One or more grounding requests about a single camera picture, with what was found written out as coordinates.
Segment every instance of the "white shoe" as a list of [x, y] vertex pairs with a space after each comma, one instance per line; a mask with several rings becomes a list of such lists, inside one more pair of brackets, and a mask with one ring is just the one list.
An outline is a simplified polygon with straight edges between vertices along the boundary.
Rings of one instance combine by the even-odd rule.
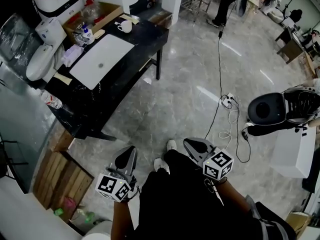
[[177, 143], [173, 139], [170, 139], [166, 144], [166, 151], [169, 150], [177, 150]]
[[160, 168], [163, 168], [166, 170], [168, 174], [170, 174], [169, 165], [163, 161], [161, 158], [156, 158], [153, 162], [153, 166], [155, 171], [157, 172]]

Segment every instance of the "cardboard box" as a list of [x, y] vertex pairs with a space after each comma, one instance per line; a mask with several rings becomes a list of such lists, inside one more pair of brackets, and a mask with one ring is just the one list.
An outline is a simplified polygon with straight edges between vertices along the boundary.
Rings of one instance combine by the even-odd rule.
[[299, 239], [309, 225], [311, 216], [303, 212], [291, 212], [285, 221], [294, 229], [296, 239]]
[[[108, 24], [110, 21], [112, 21], [113, 19], [115, 19], [116, 17], [124, 13], [124, 9], [120, 5], [107, 3], [107, 2], [99, 2], [99, 4], [103, 12], [104, 18], [92, 27], [91, 30], [93, 34], [96, 33], [98, 30], [100, 30], [104, 25]], [[62, 27], [66, 32], [67, 36], [70, 38], [70, 40], [74, 44], [76, 44], [76, 41], [72, 35], [73, 30], [71, 29], [71, 24], [69, 24], [69, 21], [70, 20], [68, 20], [65, 24], [63, 24]]]

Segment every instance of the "plastic bottle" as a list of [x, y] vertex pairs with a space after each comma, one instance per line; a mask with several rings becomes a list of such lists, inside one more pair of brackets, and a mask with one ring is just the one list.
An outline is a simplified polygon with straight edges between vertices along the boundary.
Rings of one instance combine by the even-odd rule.
[[88, 29], [86, 25], [84, 25], [82, 29], [83, 29], [82, 36], [84, 38], [88, 38], [88, 41], [86, 42], [86, 44], [87, 45], [92, 44], [95, 41], [95, 37], [94, 37], [94, 34], [92, 34], [92, 30]]
[[58, 99], [57, 97], [53, 96], [46, 90], [36, 90], [38, 95], [40, 96], [40, 99], [45, 102], [48, 106], [53, 107], [54, 109], [60, 109], [62, 107], [62, 101]]

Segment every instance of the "white cable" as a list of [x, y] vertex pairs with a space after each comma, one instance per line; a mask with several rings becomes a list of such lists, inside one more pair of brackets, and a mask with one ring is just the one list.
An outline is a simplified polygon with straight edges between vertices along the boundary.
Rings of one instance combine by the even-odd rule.
[[[233, 105], [235, 105], [235, 106], [237, 107], [237, 109], [231, 110], [232, 107], [233, 107]], [[231, 120], [230, 120], [230, 115], [232, 114], [232, 112], [238, 113], [238, 111], [239, 111], [238, 105], [237, 105], [236, 103], [231, 103], [231, 108], [229, 109], [229, 115], [228, 115], [228, 122], [229, 122], [229, 124], [230, 124], [229, 132], [221, 131], [221, 132], [219, 132], [219, 134], [218, 134], [218, 136], [219, 136], [220, 139], [227, 139], [227, 138], [230, 137], [230, 140], [229, 140], [228, 144], [227, 144], [226, 147], [224, 148], [225, 150], [229, 147], [229, 144], [230, 144], [230, 142], [232, 141], [232, 136], [231, 136], [232, 125], [233, 125], [234, 123], [236, 123], [236, 122], [238, 121], [238, 119], [240, 118], [240, 111], [239, 111], [239, 116], [238, 116], [237, 119], [235, 119], [234, 121], [231, 121]]]

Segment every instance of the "black shoe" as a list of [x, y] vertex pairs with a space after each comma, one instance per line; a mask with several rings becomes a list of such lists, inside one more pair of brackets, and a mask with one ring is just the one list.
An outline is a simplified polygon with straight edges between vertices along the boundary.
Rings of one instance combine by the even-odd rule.
[[220, 23], [218, 23], [218, 22], [216, 22], [214, 19], [206, 19], [206, 22], [208, 23], [208, 24], [210, 24], [211, 26], [214, 26], [214, 27], [216, 27], [216, 28], [219, 28], [220, 27]]

